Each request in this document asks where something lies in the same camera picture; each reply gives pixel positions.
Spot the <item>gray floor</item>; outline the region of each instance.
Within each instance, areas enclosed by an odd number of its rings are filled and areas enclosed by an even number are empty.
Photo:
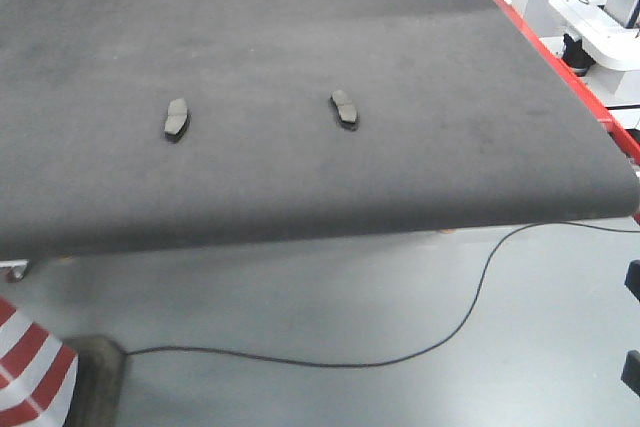
[[[450,332],[510,230],[59,260],[0,295],[60,336],[106,333],[127,349],[380,360]],[[118,427],[637,427],[640,400],[619,376],[626,351],[640,348],[640,305],[623,286],[639,240],[566,226],[514,237],[466,328],[395,367],[136,358]]]

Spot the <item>dark gray brake pad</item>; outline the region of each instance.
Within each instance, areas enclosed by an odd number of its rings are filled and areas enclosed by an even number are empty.
[[[347,130],[357,130],[360,117],[347,93],[344,90],[336,90],[331,94],[331,101],[338,112],[340,125]]]
[[[176,99],[169,104],[164,135],[170,142],[178,142],[189,126],[189,109],[184,99]]]

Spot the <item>gray conveyor belt surface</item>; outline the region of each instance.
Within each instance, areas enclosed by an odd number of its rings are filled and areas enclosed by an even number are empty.
[[[631,214],[491,0],[0,0],[0,258]],[[360,117],[340,128],[331,93]],[[163,137],[184,97],[191,124]]]

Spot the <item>cord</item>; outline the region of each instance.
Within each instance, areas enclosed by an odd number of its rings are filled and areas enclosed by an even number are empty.
[[[458,333],[464,328],[466,323],[468,322],[471,314],[476,308],[478,304],[478,300],[480,299],[480,293],[482,292],[482,287],[484,286],[485,279],[487,278],[487,272],[489,271],[489,267],[493,262],[493,258],[498,253],[500,248],[514,235],[519,234],[520,232],[524,232],[525,230],[534,229],[537,227],[543,227],[547,225],[568,225],[572,227],[580,227],[583,229],[591,229],[598,230],[603,232],[614,232],[619,234],[640,234],[640,230],[625,230],[625,229],[613,229],[609,227],[599,227],[596,225],[583,224],[580,222],[552,222],[552,223],[539,223],[539,224],[530,224],[525,225],[524,227],[519,227],[515,230],[512,230],[504,237],[502,237],[498,243],[493,247],[482,268],[482,275],[480,276],[480,281],[478,282],[478,286],[475,291],[475,295],[473,296],[473,300],[467,310],[466,314],[458,324],[458,326],[445,338],[436,342],[429,347],[426,347],[417,352],[403,355],[402,357],[397,357],[390,360],[384,360],[380,362],[362,362],[362,363],[327,363],[327,362],[312,362],[307,360],[298,360],[298,359],[287,359],[282,357],[273,357],[269,355],[259,355],[252,354],[248,352],[242,352],[238,350],[230,350],[230,349],[218,349],[214,347],[193,347],[193,346],[179,346],[179,345],[163,345],[158,347],[149,347],[146,349],[133,350],[131,352],[127,352],[127,356],[135,357],[140,355],[148,355],[148,354],[157,354],[161,352],[190,352],[190,353],[198,353],[198,354],[214,354],[214,355],[226,355],[229,357],[236,357],[241,359],[250,359],[256,360],[260,362],[269,362],[273,364],[285,364],[285,365],[293,365],[296,367],[307,367],[307,368],[317,368],[317,369],[376,369],[381,367],[389,367],[391,365],[400,364],[403,362],[407,362],[409,360],[415,359],[416,357],[421,357],[429,352],[432,352],[446,343],[448,343],[451,339],[453,339]]]

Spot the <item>black rubber base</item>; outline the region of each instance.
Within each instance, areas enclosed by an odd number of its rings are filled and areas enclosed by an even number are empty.
[[[627,289],[640,301],[640,260],[634,260],[629,264],[624,285],[626,285]]]
[[[627,354],[627,361],[622,371],[622,381],[636,395],[640,396],[640,353],[635,350]]]
[[[78,376],[64,427],[113,427],[126,356],[105,337],[65,342],[78,353]]]

